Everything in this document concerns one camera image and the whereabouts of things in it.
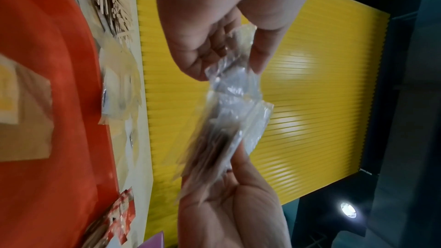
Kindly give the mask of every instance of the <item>yellow wall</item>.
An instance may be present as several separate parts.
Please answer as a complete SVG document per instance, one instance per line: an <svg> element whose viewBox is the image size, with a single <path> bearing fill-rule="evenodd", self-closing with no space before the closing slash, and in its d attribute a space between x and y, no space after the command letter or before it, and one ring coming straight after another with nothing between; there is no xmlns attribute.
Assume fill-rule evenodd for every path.
<svg viewBox="0 0 441 248"><path fill-rule="evenodd" d="M145 237L163 230L169 246L180 182L163 160L207 84L174 65L155 0L137 3L154 176ZM275 109L251 158L282 203L357 172L388 19L352 0L308 0L262 75Z"/></svg>

